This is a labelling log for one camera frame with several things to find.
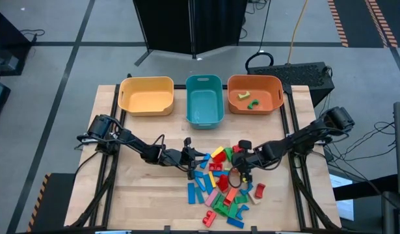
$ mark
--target orange bin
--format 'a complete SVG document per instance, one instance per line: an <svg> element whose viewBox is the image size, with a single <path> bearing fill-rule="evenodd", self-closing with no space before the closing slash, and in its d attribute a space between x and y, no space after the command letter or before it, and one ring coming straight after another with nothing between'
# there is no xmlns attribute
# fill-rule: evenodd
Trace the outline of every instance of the orange bin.
<svg viewBox="0 0 400 234"><path fill-rule="evenodd" d="M132 116L164 116L174 107L169 77L131 77L120 84L118 105Z"/></svg>
<svg viewBox="0 0 400 234"><path fill-rule="evenodd" d="M269 114L284 104L282 83L272 75L233 75L228 79L228 106L234 114ZM250 96L240 100L239 94ZM247 106L257 99L258 105Z"/></svg>

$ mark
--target wooden tabletop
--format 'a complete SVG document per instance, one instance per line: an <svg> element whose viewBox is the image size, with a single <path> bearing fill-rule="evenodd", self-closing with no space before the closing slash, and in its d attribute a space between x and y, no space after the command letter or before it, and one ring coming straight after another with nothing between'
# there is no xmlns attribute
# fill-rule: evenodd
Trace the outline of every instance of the wooden tabletop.
<svg viewBox="0 0 400 234"><path fill-rule="evenodd" d="M114 96L113 85L98 87L90 122L97 114L109 114ZM311 97L307 86L293 86L293 97L301 128L315 119ZM284 97L290 131L293 132L287 97ZM132 117L126 115L124 127L148 144L160 134L165 134L167 148L182 149L183 140L191 137L192 147L201 152L212 153L219 146L230 147L239 140L250 140L257 146L268 140L284 138L280 111L270 115L232 114L224 104L225 117L220 126L212 130L193 129L185 119L186 90L175 90L174 110L169 116ZM93 154L95 146L85 146L80 163ZM322 153L316 146L315 151ZM89 161L77 175L66 215L65 225L74 222L94 197L101 155ZM308 173L315 200L337 226L341 226L336 201L332 191L327 163L324 158L311 154L307 158ZM243 212L244 230L257 226L259 231L298 231L288 157L283 157L280 166L273 171L257 168L252 170L255 185L266 185L261 203L247 204L249 211ZM202 223L209 207L204 204L189 205L187 199L187 174L175 167L146 164L135 151L122 146L116 173L113 199L110 210L109 229L206 229ZM308 206L302 196L307 227L311 227ZM104 199L99 207L97 224L101 223ZM226 218L217 215L210 227L212 230L239 230L226 223Z"/></svg>

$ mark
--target pink block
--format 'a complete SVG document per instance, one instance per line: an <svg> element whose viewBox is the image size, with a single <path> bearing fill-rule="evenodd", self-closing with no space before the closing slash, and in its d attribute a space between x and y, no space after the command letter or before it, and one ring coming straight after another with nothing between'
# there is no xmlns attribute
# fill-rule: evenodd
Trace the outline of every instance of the pink block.
<svg viewBox="0 0 400 234"><path fill-rule="evenodd" d="M210 206L213 201L214 198L217 196L219 192L217 192L217 189L213 189L213 192L211 192L210 196L208 196L207 200L206 200L206 206Z"/></svg>

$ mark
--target teal bin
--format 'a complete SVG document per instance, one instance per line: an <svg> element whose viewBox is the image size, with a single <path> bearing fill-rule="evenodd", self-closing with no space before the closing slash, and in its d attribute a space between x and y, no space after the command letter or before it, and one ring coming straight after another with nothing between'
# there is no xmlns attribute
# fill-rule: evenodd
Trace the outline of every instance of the teal bin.
<svg viewBox="0 0 400 234"><path fill-rule="evenodd" d="M214 129L224 118L221 79L216 75L192 75L187 87L187 120L195 129Z"/></svg>

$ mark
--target plastic bin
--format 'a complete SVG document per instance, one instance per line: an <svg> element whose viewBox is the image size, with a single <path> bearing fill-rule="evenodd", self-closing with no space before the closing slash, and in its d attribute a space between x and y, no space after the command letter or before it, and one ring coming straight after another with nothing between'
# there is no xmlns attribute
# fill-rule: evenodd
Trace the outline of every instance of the plastic bin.
<svg viewBox="0 0 400 234"><path fill-rule="evenodd" d="M193 75L186 81L187 120L195 129L214 129L224 118L222 84L216 75Z"/></svg>
<svg viewBox="0 0 400 234"><path fill-rule="evenodd" d="M164 116L174 107L174 82L169 77L131 77L122 81L118 105L132 116Z"/></svg>
<svg viewBox="0 0 400 234"><path fill-rule="evenodd" d="M234 114L269 114L284 104L280 80L272 75L233 75L228 79L228 104ZM238 94L249 91L250 97L240 100ZM247 106L257 99L259 105Z"/></svg>

